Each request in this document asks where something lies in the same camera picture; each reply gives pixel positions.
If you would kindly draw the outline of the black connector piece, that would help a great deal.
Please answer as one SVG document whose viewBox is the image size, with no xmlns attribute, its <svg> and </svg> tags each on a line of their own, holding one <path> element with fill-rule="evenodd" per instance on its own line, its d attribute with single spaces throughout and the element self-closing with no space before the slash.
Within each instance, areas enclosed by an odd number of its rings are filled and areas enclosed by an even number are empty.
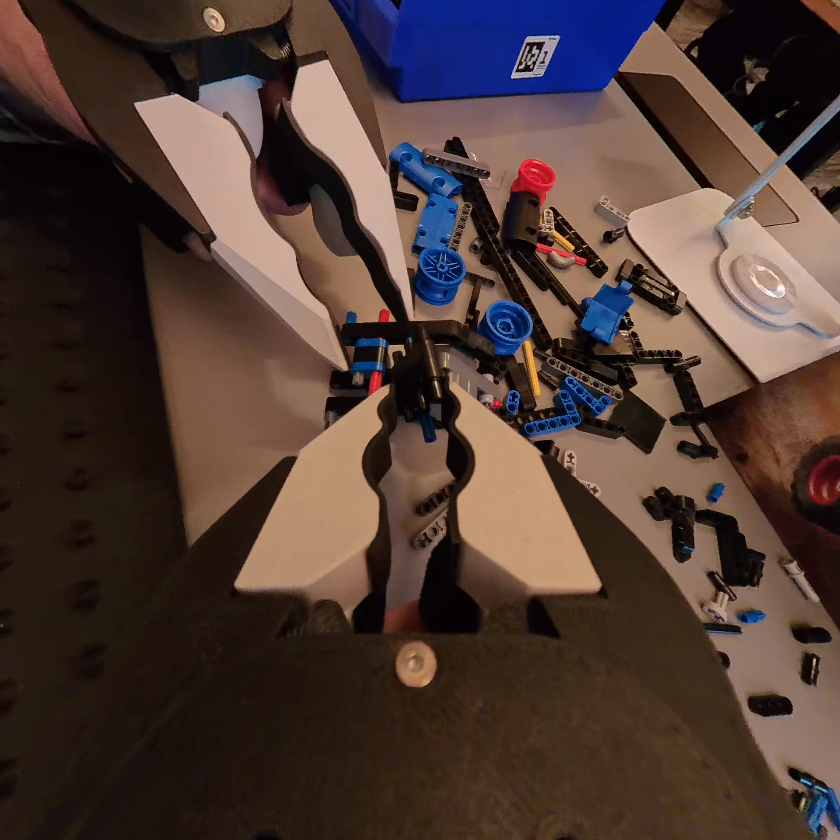
<svg viewBox="0 0 840 840">
<path fill-rule="evenodd" d="M 445 404 L 448 386 L 440 370 L 436 345 L 422 322 L 414 324 L 403 346 L 403 355 L 394 358 L 392 390 L 397 412 L 408 423 L 414 423 L 430 413 L 433 406 Z"/>
</svg>

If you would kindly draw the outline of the heap of black beams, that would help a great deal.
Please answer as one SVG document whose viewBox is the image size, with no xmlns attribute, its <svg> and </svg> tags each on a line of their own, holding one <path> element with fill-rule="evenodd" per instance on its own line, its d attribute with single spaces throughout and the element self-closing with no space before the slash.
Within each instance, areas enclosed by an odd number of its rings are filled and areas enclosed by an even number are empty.
<svg viewBox="0 0 840 840">
<path fill-rule="evenodd" d="M 623 392 L 632 391 L 644 401 L 645 399 L 637 393 L 639 372 L 659 371 L 675 389 L 679 400 L 679 410 L 675 414 L 683 410 L 675 385 L 670 375 L 665 372 L 665 365 L 692 355 L 684 355 L 675 348 L 649 348 L 642 341 L 634 319 L 629 315 L 623 316 L 616 339 L 611 345 L 591 339 L 580 331 L 577 325 L 571 338 L 556 339 L 553 342 L 550 354 L 554 359 L 571 364 L 607 384 L 621 388 Z M 686 430 L 689 438 L 684 438 L 685 440 L 697 440 L 689 427 L 676 428 Z"/>
</svg>

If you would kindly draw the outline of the blue flat holed panel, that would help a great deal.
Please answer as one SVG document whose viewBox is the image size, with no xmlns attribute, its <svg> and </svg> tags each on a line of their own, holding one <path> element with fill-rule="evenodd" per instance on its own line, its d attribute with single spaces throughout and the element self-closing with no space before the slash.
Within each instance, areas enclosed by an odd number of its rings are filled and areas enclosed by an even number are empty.
<svg viewBox="0 0 840 840">
<path fill-rule="evenodd" d="M 419 255 L 425 248 L 448 247 L 455 231 L 459 205 L 456 200 L 431 194 L 417 225 L 412 252 Z"/>
</svg>

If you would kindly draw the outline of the light grey angle connector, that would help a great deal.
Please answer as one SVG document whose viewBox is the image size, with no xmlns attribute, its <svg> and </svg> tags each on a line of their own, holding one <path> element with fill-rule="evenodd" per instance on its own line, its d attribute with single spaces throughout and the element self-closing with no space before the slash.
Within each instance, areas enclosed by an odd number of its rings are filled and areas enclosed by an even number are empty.
<svg viewBox="0 0 840 840">
<path fill-rule="evenodd" d="M 571 449 L 563 451 L 559 457 L 559 462 L 562 468 L 575 478 L 582 486 L 587 489 L 595 498 L 600 498 L 602 489 L 594 482 L 583 479 L 578 476 L 578 460 L 576 453 Z"/>
</svg>

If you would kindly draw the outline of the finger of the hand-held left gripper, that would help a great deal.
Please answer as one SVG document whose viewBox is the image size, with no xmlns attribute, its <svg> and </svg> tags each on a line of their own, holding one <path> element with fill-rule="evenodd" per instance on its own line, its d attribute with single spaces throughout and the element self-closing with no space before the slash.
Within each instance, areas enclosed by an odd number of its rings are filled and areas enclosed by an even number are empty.
<svg viewBox="0 0 840 840">
<path fill-rule="evenodd" d="M 336 370 L 347 371 L 329 311 L 304 282 L 294 247 L 263 213 L 255 159 L 236 121 L 194 101 L 141 101 L 135 108 L 211 228 L 216 262 Z"/>
<path fill-rule="evenodd" d="M 272 121 L 272 176 L 288 205 L 310 202 L 322 241 L 360 257 L 399 322 L 413 320 L 413 294 L 392 188 L 328 58 L 300 64 Z"/>
</svg>

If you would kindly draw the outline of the dark grey holed beam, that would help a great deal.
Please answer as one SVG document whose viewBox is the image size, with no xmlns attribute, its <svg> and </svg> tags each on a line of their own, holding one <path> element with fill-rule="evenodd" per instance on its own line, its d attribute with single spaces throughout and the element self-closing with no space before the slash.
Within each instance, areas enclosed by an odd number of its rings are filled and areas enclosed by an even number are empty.
<svg viewBox="0 0 840 840">
<path fill-rule="evenodd" d="M 624 399 L 624 392 L 621 388 L 607 384 L 593 377 L 591 374 L 561 360 L 551 357 L 542 360 L 541 372 L 558 380 L 558 382 L 565 382 L 569 378 L 575 379 L 592 394 L 598 397 L 606 396 L 614 403 L 620 403 Z"/>
</svg>

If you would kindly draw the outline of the black grey motor assembly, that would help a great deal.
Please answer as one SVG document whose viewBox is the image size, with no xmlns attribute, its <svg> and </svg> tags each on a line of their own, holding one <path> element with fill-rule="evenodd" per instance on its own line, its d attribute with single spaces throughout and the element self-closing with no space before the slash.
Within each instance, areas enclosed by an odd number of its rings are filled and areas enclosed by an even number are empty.
<svg viewBox="0 0 840 840">
<path fill-rule="evenodd" d="M 394 358 L 404 353 L 405 339 L 422 322 L 437 349 L 440 370 L 451 385 L 458 385 L 489 408 L 501 404 L 500 375 L 494 373 L 496 355 L 490 341 L 456 320 L 403 322 L 382 309 L 375 321 L 362 321 L 348 311 L 339 338 L 350 352 L 349 369 L 330 375 L 323 427 L 329 428 L 368 396 L 392 385 Z"/>
</svg>

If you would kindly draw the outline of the blue storage bin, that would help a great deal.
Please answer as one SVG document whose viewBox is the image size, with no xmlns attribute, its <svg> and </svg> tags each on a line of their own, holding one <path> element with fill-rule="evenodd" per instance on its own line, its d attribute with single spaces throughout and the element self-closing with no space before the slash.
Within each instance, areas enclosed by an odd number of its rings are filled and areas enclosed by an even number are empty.
<svg viewBox="0 0 840 840">
<path fill-rule="evenodd" d="M 598 91 L 659 1 L 332 1 L 401 102 Z"/>
</svg>

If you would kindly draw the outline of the dark desk pad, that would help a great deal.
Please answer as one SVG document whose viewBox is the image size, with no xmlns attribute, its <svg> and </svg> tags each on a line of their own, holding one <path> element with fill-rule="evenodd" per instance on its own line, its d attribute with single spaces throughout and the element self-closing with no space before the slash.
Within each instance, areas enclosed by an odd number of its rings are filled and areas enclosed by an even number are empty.
<svg viewBox="0 0 840 840">
<path fill-rule="evenodd" d="M 693 70 L 623 68 L 616 81 L 701 187 L 740 197 L 777 155 Z"/>
</svg>

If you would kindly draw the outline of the dark bag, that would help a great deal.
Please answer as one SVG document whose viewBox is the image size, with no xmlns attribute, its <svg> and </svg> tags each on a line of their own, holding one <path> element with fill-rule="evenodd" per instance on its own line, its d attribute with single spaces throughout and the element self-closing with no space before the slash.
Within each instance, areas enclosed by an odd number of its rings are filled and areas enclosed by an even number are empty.
<svg viewBox="0 0 840 840">
<path fill-rule="evenodd" d="M 686 54 L 780 153 L 838 97 L 838 32 L 803 2 L 728 6 Z"/>
</svg>

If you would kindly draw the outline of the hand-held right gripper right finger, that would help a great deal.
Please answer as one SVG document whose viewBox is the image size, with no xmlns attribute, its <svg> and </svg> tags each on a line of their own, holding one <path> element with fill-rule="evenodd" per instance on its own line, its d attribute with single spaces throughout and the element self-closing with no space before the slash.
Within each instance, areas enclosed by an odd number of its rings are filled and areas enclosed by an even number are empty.
<svg viewBox="0 0 840 840">
<path fill-rule="evenodd" d="M 458 385 L 449 391 L 448 536 L 457 586 L 489 611 L 602 589 L 541 452 Z"/>
</svg>

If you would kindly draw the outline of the black bent liftarm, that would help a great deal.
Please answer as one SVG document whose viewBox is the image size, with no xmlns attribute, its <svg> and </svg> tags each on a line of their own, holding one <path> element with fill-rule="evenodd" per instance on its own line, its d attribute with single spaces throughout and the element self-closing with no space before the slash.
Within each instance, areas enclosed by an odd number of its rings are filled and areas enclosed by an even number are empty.
<svg viewBox="0 0 840 840">
<path fill-rule="evenodd" d="M 692 355 L 672 360 L 665 365 L 665 372 L 670 375 L 683 408 L 669 421 L 675 427 L 689 427 L 696 436 L 696 441 L 680 440 L 676 446 L 678 452 L 692 459 L 717 459 L 718 448 L 711 443 L 701 428 L 701 425 L 707 422 L 706 407 L 691 374 L 692 369 L 700 363 L 701 358 Z"/>
</svg>

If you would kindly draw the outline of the pile of small connector pins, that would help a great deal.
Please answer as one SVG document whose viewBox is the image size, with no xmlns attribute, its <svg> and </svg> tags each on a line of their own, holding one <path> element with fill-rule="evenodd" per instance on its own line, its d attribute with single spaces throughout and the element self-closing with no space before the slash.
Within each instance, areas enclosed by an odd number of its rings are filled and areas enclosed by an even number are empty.
<svg viewBox="0 0 840 840">
<path fill-rule="evenodd" d="M 834 788 L 803 770 L 789 767 L 787 773 L 803 789 L 792 792 L 792 801 L 812 835 L 827 838 L 828 824 L 838 832 L 839 800 Z"/>
</svg>

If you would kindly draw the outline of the black thin axle piece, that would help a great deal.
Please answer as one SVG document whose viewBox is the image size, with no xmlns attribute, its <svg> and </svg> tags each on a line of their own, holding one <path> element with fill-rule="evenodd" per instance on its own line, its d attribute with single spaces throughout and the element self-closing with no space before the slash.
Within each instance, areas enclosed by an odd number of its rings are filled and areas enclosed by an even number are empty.
<svg viewBox="0 0 840 840">
<path fill-rule="evenodd" d="M 472 286 L 465 315 L 465 327 L 469 330 L 476 330 L 480 318 L 478 309 L 480 293 L 484 287 L 489 289 L 493 288 L 496 285 L 496 281 L 492 277 L 482 276 L 469 270 L 465 273 L 465 281 Z"/>
</svg>

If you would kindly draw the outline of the black rectangular frame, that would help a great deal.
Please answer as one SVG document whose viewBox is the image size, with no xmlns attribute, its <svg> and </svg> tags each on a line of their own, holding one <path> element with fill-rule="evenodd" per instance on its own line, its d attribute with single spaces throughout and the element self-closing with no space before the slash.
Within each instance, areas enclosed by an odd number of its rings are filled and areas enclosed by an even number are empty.
<svg viewBox="0 0 840 840">
<path fill-rule="evenodd" d="M 616 274 L 617 282 L 627 282 L 638 298 L 671 317 L 683 312 L 687 296 L 667 279 L 656 278 L 641 264 L 625 259 Z"/>
</svg>

